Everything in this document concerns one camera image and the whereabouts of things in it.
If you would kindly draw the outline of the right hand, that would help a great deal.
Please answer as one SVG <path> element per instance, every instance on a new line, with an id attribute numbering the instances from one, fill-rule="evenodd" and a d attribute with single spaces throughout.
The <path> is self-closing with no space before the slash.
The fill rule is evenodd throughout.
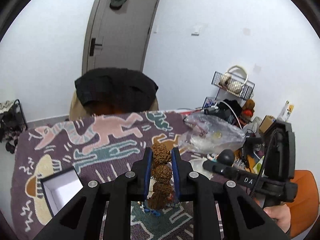
<path id="1" fill-rule="evenodd" d="M 286 204 L 265 207 L 264 211 L 270 218 L 276 220 L 277 226 L 285 233 L 289 232 L 291 228 L 291 213 L 290 208 Z"/>

